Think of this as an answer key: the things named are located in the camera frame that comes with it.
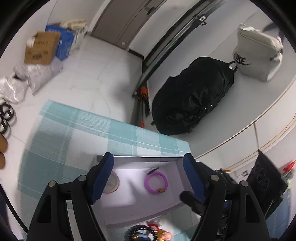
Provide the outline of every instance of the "purple ring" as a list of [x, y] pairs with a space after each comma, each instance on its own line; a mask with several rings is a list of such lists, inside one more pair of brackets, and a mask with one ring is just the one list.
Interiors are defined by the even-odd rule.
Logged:
[[161, 188], [159, 188], [159, 189], [157, 189], [157, 190], [152, 190], [152, 189], [149, 187], [149, 180], [150, 180], [150, 178], [151, 178], [152, 176], [161, 176], [161, 177], [163, 178], [163, 181], [165, 182], [165, 186], [163, 187], [163, 189], [164, 189], [164, 190], [167, 190], [167, 188], [168, 188], [168, 180], [166, 179], [165, 175], [162, 174], [161, 172], [153, 172], [153, 173], [147, 175], [146, 178], [145, 178], [145, 181], [144, 181], [144, 186], [145, 186], [146, 190], [147, 190], [149, 193], [153, 193], [153, 194], [161, 193], [161, 192], [159, 191]]

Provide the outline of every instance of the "tile floor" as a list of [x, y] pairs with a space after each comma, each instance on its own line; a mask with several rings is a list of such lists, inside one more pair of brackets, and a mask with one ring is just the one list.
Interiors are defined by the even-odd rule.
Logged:
[[18, 210], [17, 179], [20, 160], [36, 116], [51, 99], [82, 110], [130, 122], [132, 91], [142, 74], [141, 59], [116, 46], [85, 36], [81, 48], [64, 62], [63, 71], [35, 96], [29, 88], [25, 100], [13, 105], [17, 123], [12, 126], [0, 182]]

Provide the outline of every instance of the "brown door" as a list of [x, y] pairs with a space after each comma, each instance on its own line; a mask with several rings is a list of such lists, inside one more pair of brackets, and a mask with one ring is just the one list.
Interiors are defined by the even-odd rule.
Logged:
[[92, 36], [127, 49], [149, 17], [166, 0], [111, 0]]

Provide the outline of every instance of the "blue box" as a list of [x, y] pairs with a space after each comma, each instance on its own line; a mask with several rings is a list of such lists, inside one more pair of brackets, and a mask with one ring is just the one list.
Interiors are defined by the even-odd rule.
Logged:
[[61, 34], [59, 45], [57, 46], [56, 57], [61, 61], [68, 58], [74, 40], [74, 34], [68, 32], [65, 28], [53, 25], [47, 25], [45, 31], [59, 32]]

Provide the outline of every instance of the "black backpack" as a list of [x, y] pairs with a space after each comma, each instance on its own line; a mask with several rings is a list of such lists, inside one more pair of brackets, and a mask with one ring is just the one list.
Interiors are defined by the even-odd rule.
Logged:
[[232, 63], [199, 57], [178, 76], [169, 77], [152, 102], [157, 130], [165, 135], [190, 132], [233, 85]]

